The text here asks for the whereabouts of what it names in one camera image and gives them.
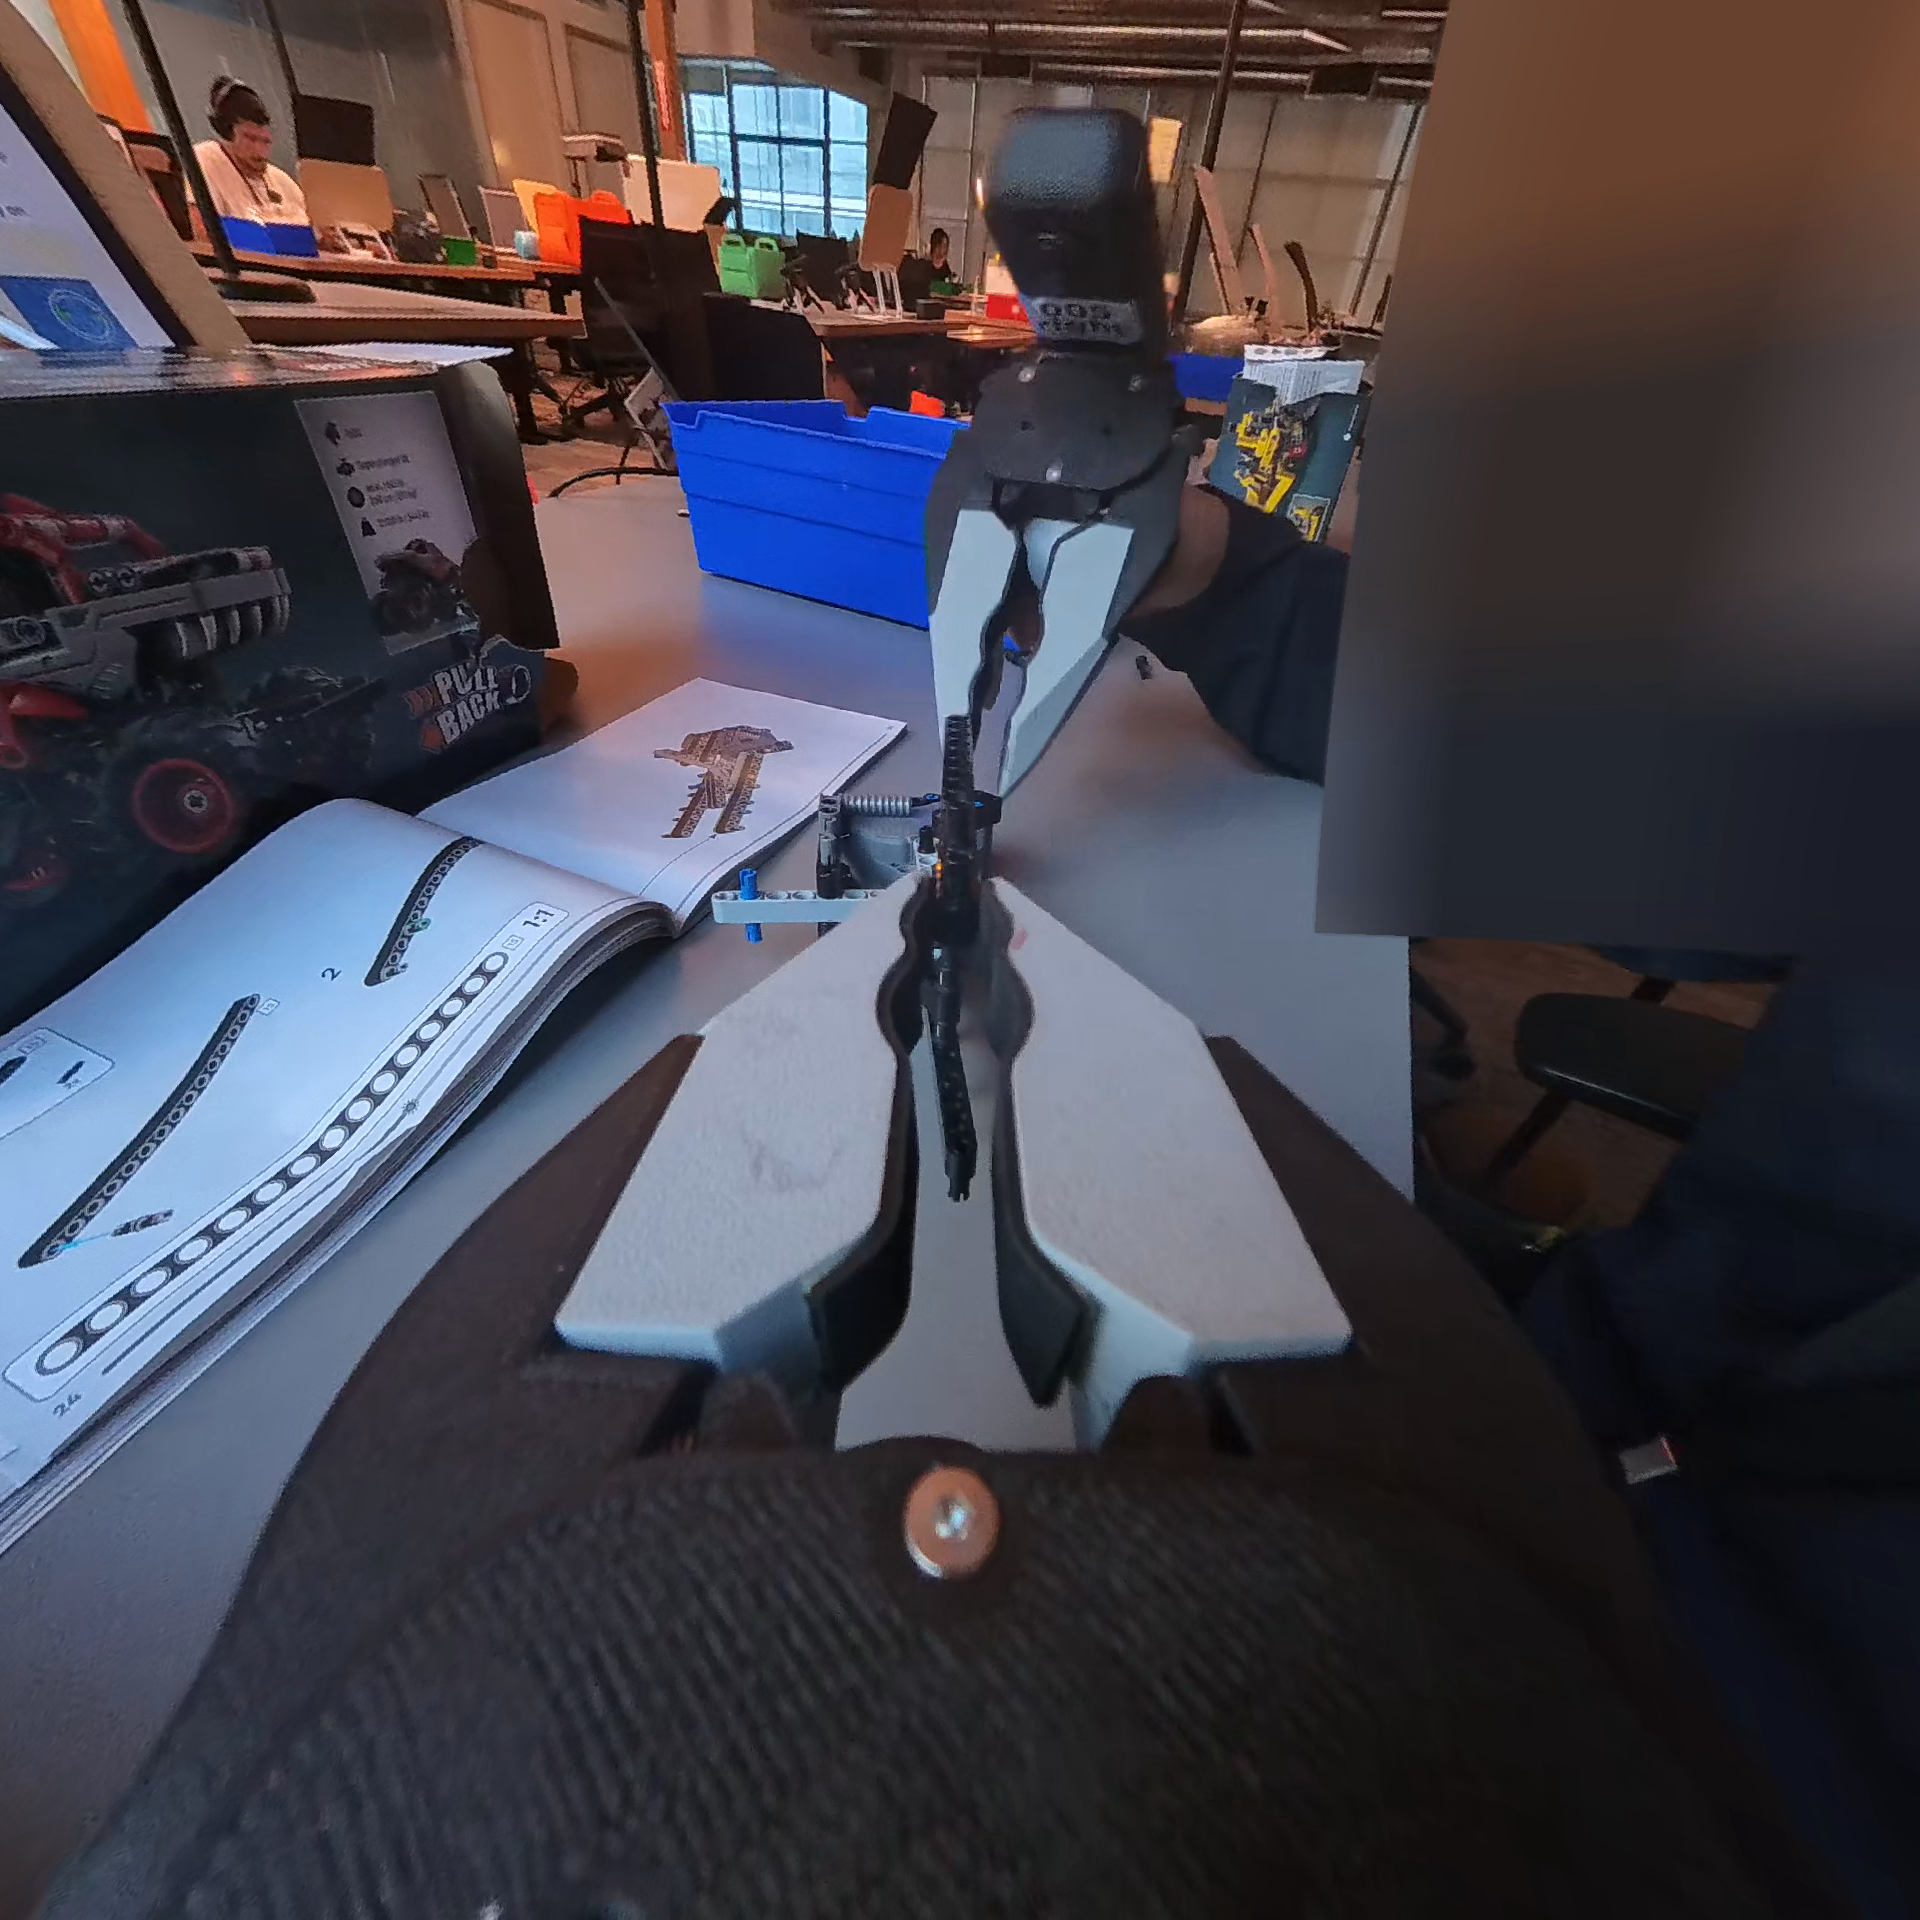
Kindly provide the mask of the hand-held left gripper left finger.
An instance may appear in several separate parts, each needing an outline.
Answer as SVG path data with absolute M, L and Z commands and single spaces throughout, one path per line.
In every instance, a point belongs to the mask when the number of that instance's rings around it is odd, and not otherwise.
M 917 1192 L 898 881 L 716 1013 L 639 1150 L 556 1336 L 793 1393 L 846 1388 L 899 1332 Z

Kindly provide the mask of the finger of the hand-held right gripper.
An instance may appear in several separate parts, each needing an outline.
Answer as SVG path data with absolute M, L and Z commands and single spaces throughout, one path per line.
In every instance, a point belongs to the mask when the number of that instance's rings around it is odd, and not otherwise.
M 1012 799 L 1080 705 L 1116 631 L 1134 556 L 1131 524 L 1026 524 L 1021 560 L 1034 587 L 1039 637 L 1021 647 L 1021 695 L 998 743 L 993 794 Z
M 962 506 L 931 604 L 932 708 L 942 736 L 967 725 L 978 767 L 984 715 L 998 700 L 1008 665 L 1012 595 L 1021 587 L 1021 535 L 990 506 Z

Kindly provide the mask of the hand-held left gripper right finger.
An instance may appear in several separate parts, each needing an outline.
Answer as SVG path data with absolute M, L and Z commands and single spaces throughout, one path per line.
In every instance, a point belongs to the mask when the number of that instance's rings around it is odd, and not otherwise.
M 988 886 L 993 1292 L 1034 1406 L 1337 1356 L 1353 1319 L 1201 1027 Z

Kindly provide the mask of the long black lego beam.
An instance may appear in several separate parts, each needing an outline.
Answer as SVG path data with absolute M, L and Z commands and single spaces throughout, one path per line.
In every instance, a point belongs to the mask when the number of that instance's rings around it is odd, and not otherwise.
M 953 1202 L 971 1196 L 978 1136 L 962 1065 L 967 957 L 984 925 L 984 878 L 998 799 L 974 783 L 974 715 L 942 720 L 942 786 L 931 809 L 931 870 L 914 896 L 914 954 L 931 1073 L 942 1128 L 942 1172 Z

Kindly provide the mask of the grey lego chassis assembly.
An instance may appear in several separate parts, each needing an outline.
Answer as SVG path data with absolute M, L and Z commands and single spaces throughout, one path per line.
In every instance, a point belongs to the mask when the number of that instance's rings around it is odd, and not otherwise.
M 839 925 L 898 881 L 925 893 L 932 939 L 971 941 L 978 929 L 984 856 L 990 852 L 998 799 L 974 794 L 945 802 L 939 794 L 821 794 L 814 887 L 763 887 L 755 870 L 736 872 L 734 893 L 708 896 L 716 925 L 741 925 L 749 941 L 767 925 Z

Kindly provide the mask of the person's right forearm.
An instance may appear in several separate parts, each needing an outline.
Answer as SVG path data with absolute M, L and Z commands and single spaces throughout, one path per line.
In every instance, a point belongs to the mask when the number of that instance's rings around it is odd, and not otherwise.
M 1265 769 L 1324 786 L 1353 556 L 1249 503 L 1233 500 L 1228 517 L 1207 611 L 1192 625 L 1145 625 L 1134 645 L 1186 676 L 1213 720 Z

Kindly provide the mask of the yellow vehicle lego box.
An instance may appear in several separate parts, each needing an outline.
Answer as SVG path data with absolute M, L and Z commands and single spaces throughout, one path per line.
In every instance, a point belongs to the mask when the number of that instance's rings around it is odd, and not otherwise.
M 1331 531 L 1372 407 L 1367 360 L 1331 347 L 1244 347 L 1207 487 L 1280 517 L 1303 542 Z

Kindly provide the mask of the dark lego set box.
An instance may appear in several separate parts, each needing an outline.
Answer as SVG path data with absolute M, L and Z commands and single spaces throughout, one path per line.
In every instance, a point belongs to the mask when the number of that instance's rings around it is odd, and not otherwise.
M 0 371 L 4 1025 L 297 809 L 420 809 L 535 746 L 562 633 L 491 358 Z

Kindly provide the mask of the person's right hand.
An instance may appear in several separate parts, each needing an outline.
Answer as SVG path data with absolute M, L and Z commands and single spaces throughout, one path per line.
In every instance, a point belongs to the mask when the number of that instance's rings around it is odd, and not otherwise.
M 1228 556 L 1228 506 L 1233 503 L 1213 487 L 1186 487 L 1181 495 L 1174 546 L 1121 614 L 1121 633 L 1144 633 L 1145 625 L 1192 625 L 1207 611 L 1213 583 Z

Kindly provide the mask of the blue plastic bin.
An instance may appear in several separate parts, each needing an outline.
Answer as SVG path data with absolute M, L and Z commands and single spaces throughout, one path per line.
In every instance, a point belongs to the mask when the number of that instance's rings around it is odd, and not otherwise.
M 925 495 L 967 423 L 839 403 L 671 403 L 695 565 L 925 625 Z

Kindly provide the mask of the large paned window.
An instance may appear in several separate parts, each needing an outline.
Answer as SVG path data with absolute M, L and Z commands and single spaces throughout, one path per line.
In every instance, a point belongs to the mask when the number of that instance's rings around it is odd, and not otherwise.
M 722 173 L 747 234 L 857 236 L 873 189 L 866 102 L 763 61 L 681 61 L 684 139 Z

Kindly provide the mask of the open instruction booklet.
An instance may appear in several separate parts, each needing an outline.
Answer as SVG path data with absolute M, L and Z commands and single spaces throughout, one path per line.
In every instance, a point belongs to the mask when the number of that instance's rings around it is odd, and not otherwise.
M 624 949 L 906 725 L 691 681 L 403 813 L 325 802 L 4 1036 L 4 1546 L 405 1188 Z

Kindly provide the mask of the black stool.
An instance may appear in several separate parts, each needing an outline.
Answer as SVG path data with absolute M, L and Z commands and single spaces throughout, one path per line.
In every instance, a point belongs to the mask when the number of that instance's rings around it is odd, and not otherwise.
M 1431 939 L 1407 996 L 1415 1188 L 1567 1225 L 1647 1196 L 1777 987 L 1762 961 Z

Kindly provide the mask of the orange plastic bin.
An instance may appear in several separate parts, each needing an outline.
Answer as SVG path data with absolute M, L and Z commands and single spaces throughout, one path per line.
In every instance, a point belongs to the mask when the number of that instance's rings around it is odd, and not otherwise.
M 527 264 L 535 267 L 556 267 L 578 275 L 581 271 L 581 229 L 590 225 L 633 225 L 632 208 L 624 198 L 596 189 L 590 198 L 562 191 L 547 182 L 510 182 L 510 191 L 520 201 L 520 229 L 533 234 L 533 253 Z

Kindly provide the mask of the laptop screen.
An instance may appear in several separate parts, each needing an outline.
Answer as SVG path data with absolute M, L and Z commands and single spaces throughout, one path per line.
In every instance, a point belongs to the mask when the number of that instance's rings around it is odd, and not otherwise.
M 0 10 L 0 344 L 248 347 L 80 85 L 13 3 Z

